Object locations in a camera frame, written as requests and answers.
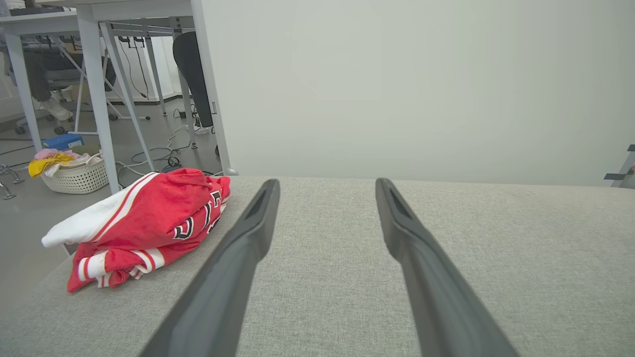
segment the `red stripe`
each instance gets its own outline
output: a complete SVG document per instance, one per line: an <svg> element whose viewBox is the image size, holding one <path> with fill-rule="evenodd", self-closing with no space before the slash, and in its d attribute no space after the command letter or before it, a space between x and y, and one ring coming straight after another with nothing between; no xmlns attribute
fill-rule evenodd
<svg viewBox="0 0 635 357"><path fill-rule="evenodd" d="M84 263L84 278L85 278L86 280L88 280L88 279L89 279L89 277L88 277L88 261L89 261L91 258L92 258L92 257L88 257L88 258L86 259L86 263Z"/></svg>
<svg viewBox="0 0 635 357"><path fill-rule="evenodd" d="M119 214L119 212L121 212L121 209L123 208L123 206L126 204L126 201L128 200L128 196L130 196L130 194L132 193L132 190L135 189L135 187L142 183L143 181L147 180L148 177L146 177L144 180L140 180L139 182L137 182L136 184L134 184L132 186L132 188L130 190L128 190L128 192L126 193L126 197L124 197L123 201L121 202L121 204L119 205L119 208L117 209L117 212L115 212L115 214L112 215L112 217L108 220L108 222L106 222L106 224L104 224L104 226L101 228L101 230L99 230L99 232L97 232L97 234L93 237L93 239L89 240L89 241L94 241L95 239L97 239L99 236L102 235L102 233L104 232L104 230L106 229L106 227L108 227L110 225L110 223L115 219L115 217L117 217L117 215Z"/></svg>
<svg viewBox="0 0 635 357"><path fill-rule="evenodd" d="M156 270L156 266L154 265L154 259L152 259L152 256L149 255L145 250L141 251L146 257L148 257L148 259L150 259L150 264L152 264L152 270Z"/></svg>

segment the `red and white jersey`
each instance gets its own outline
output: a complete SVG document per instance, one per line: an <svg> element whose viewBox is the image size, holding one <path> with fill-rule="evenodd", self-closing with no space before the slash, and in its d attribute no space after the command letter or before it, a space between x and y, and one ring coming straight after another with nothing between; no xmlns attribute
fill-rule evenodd
<svg viewBox="0 0 635 357"><path fill-rule="evenodd" d="M46 247L80 243L68 290L97 281L139 279L195 249L220 218L229 177L182 168L149 173L125 190L67 218L42 239Z"/></svg>

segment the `black pants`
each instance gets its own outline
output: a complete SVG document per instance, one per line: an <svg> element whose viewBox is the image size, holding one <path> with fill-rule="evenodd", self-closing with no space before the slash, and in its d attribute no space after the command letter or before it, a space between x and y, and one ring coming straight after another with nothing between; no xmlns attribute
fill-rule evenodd
<svg viewBox="0 0 635 357"><path fill-rule="evenodd" d="M187 81L192 92L192 99L201 120L201 126L214 125L211 120L210 101L207 97L207 87L203 77L203 65L196 42L196 32L187 32L178 36L172 45L174 61Z"/></svg>
<svg viewBox="0 0 635 357"><path fill-rule="evenodd" d="M81 67L84 56L81 53L71 53L70 56ZM46 80L46 71L60 71L63 69L75 69L73 63L70 62L60 52L51 51L24 51L24 64L27 68L27 77L29 78L29 87L31 95L40 102L51 98L51 88ZM109 60L106 67L106 78L115 83L115 70L112 62ZM106 91L111 91L110 87L104 83Z"/></svg>

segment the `yellow cloth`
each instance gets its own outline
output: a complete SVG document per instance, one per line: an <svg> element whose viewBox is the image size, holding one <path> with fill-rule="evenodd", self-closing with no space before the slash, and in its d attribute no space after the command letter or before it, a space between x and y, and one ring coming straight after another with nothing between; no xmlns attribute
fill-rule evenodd
<svg viewBox="0 0 635 357"><path fill-rule="evenodd" d="M75 160L74 158L64 154L63 152L58 152L52 158L43 159L43 160L33 160L29 164L29 175L31 177L38 177L46 170L47 167L54 164L68 164L70 161Z"/></svg>

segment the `crumpled clothing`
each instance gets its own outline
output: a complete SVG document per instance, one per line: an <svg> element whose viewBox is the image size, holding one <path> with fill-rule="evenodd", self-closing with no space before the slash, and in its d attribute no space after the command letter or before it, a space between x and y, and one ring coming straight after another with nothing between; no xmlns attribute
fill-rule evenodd
<svg viewBox="0 0 635 357"><path fill-rule="evenodd" d="M73 167L82 166L82 165L98 164L101 161L103 161L103 159L99 157L100 155L101 154L90 156L89 154L83 154L82 156L80 156L78 159L74 161L69 161L68 163L53 164L47 167L46 170L44 170L44 175L47 177L53 177L54 174L57 172L57 170L59 170L60 167L62 166L64 168L73 168Z"/></svg>
<svg viewBox="0 0 635 357"><path fill-rule="evenodd" d="M71 156L64 154L63 152L58 152L52 158L43 159L43 160L33 160L29 164L29 175L31 177L38 177L44 172L47 167L59 164L59 163L68 163L73 161L74 159Z"/></svg>
<svg viewBox="0 0 635 357"><path fill-rule="evenodd" d="M67 156L72 157L73 159L77 160L81 157L81 155L78 155L74 152L72 152L71 150L64 150L64 151L59 151L58 149L42 149L40 150L36 156L35 159L36 160L44 160L44 159L50 159L53 156L55 156L55 154L57 154L58 152L61 152Z"/></svg>

